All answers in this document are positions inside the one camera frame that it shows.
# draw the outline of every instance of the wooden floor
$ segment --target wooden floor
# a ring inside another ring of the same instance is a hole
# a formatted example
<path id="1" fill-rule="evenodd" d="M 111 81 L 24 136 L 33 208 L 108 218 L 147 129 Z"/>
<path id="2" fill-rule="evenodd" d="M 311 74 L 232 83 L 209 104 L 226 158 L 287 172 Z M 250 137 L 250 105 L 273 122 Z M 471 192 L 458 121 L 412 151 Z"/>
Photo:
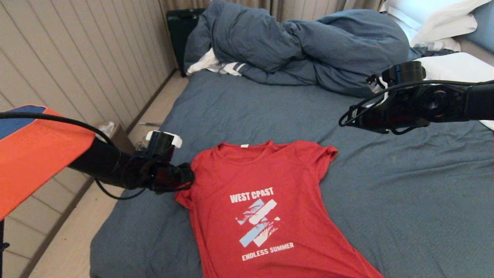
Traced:
<path id="1" fill-rule="evenodd" d="M 187 78 L 181 78 L 180 73 L 176 72 L 140 122 L 162 123 L 187 83 Z M 138 124 L 130 132 L 129 138 L 135 144 L 154 129 L 158 128 Z M 122 192 L 118 187 L 107 186 L 107 189 L 116 195 Z M 116 200 L 107 197 L 96 184 L 91 185 L 29 277 L 88 278 L 89 245 L 115 203 Z"/>

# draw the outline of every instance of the pillow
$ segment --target pillow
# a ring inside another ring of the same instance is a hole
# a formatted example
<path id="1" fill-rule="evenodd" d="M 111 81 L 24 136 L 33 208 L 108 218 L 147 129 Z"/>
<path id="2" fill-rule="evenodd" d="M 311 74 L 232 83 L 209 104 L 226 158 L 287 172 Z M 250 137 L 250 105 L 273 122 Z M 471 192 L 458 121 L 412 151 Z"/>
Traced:
<path id="1" fill-rule="evenodd" d="M 468 34 L 474 32 L 477 28 L 477 21 L 475 21 L 475 18 L 471 14 L 464 15 L 452 22 L 436 26 L 428 32 L 424 29 L 415 30 L 399 18 L 389 13 L 386 15 L 402 28 L 405 35 L 407 35 L 410 46 L 414 46 L 421 42 L 433 42 L 444 38 Z"/>
<path id="2" fill-rule="evenodd" d="M 494 80 L 494 67 L 464 52 L 444 56 L 423 57 L 416 61 L 420 61 L 425 68 L 426 80 L 453 80 L 462 82 Z M 480 122 L 494 130 L 494 121 L 483 120 Z"/>
<path id="3" fill-rule="evenodd" d="M 387 0 L 381 11 L 398 17 L 415 30 L 452 22 L 490 0 Z"/>

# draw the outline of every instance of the orange and blue cloth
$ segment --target orange and blue cloth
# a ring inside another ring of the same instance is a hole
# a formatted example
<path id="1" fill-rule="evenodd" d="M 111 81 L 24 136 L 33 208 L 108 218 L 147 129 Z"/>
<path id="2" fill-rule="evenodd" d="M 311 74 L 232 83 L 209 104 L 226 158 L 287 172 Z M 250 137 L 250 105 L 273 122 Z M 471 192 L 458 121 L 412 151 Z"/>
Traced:
<path id="1" fill-rule="evenodd" d="M 43 106 L 8 112 L 62 116 Z M 89 149 L 94 132 L 41 119 L 0 119 L 0 220 Z"/>

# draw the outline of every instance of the black cable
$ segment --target black cable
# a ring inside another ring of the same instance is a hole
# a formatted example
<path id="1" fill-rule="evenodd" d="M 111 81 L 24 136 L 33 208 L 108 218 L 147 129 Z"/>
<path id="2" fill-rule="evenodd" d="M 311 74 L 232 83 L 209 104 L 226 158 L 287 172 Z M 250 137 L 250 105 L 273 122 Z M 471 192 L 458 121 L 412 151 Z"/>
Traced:
<path id="1" fill-rule="evenodd" d="M 371 97 L 368 97 L 364 100 L 362 100 L 361 102 L 359 102 L 356 106 L 360 107 L 362 106 L 362 104 L 364 103 L 367 103 L 371 100 L 373 100 L 374 98 L 380 96 L 380 95 L 383 95 L 385 94 L 386 92 L 390 91 L 390 90 L 395 90 L 395 89 L 399 89 L 399 88 L 403 88 L 403 87 L 410 87 L 410 86 L 415 86 L 415 85 L 425 85 L 425 84 L 439 84 L 439 85 L 457 85 L 457 86 L 476 86 L 476 85 L 484 85 L 484 84 L 492 84 L 494 83 L 494 80 L 490 80 L 490 81 L 485 81 L 485 82 L 460 82 L 460 81 L 449 81 L 449 80 L 424 80 L 424 81 L 414 81 L 414 82 L 408 82 L 408 83 L 403 83 L 403 84 L 399 84 L 399 85 L 395 85 L 395 86 L 391 86 L 391 87 L 388 87 L 378 93 L 376 93 L 375 95 L 371 96 Z M 368 107 L 367 109 L 365 109 L 364 111 L 360 112 L 359 114 L 355 115 L 353 118 L 351 118 L 350 120 L 346 121 L 345 123 L 342 123 L 343 120 L 351 113 L 353 112 L 352 111 L 347 111 L 345 114 L 343 114 L 343 116 L 341 116 L 341 118 L 339 119 L 338 121 L 338 124 L 339 126 L 341 127 L 345 127 L 347 126 L 348 124 L 350 124 L 351 122 L 354 122 L 356 119 L 358 119 L 359 117 L 361 117 L 362 115 L 364 115 L 365 113 L 369 112 L 372 108 L 376 107 L 379 103 L 381 102 L 380 101 L 376 101 L 373 105 L 371 105 L 370 107 Z"/>
<path id="2" fill-rule="evenodd" d="M 55 115 L 47 115 L 47 114 L 40 114 L 40 113 L 30 113 L 30 112 L 0 112 L 0 119 L 41 119 L 41 120 L 48 120 L 48 121 L 54 121 L 54 122 L 62 122 L 62 123 L 67 123 L 67 124 L 71 124 L 71 125 L 76 125 L 76 126 L 80 126 L 82 128 L 85 128 L 85 129 L 88 129 L 98 135 L 100 135 L 105 141 L 106 143 L 108 143 L 108 145 L 110 146 L 115 146 L 113 144 L 113 142 L 111 141 L 111 139 L 106 136 L 106 134 L 104 134 L 101 130 L 93 127 L 93 126 L 90 126 L 86 123 L 83 123 L 83 122 L 80 122 L 78 120 L 74 120 L 74 119 L 69 119 L 69 118 L 64 118 L 64 117 L 60 117 L 60 116 L 55 116 Z M 111 193 L 109 193 L 104 187 L 103 185 L 101 184 L 101 182 L 99 181 L 98 178 L 94 178 L 94 181 L 96 182 L 96 184 L 98 185 L 98 187 L 101 189 L 101 191 L 103 191 L 103 193 L 105 193 L 108 197 L 110 198 L 113 198 L 113 199 L 116 199 L 116 200 L 129 200 L 129 199 L 132 199 L 132 198 L 135 198 L 137 196 L 139 196 L 142 192 L 144 192 L 146 189 L 142 189 L 140 192 L 132 195 L 132 196 L 129 196 L 129 197 L 117 197 L 115 195 L 112 195 Z"/>

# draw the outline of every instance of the wall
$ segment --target wall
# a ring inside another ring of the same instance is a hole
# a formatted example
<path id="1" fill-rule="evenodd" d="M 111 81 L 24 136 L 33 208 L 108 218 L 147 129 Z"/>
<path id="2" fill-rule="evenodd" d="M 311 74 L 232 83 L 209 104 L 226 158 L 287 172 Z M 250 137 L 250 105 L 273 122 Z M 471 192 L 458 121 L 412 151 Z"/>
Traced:
<path id="1" fill-rule="evenodd" d="M 175 68 L 157 0 L 0 0 L 0 111 L 48 106 L 129 127 Z M 19 277 L 87 177 L 65 169 L 5 220 Z"/>

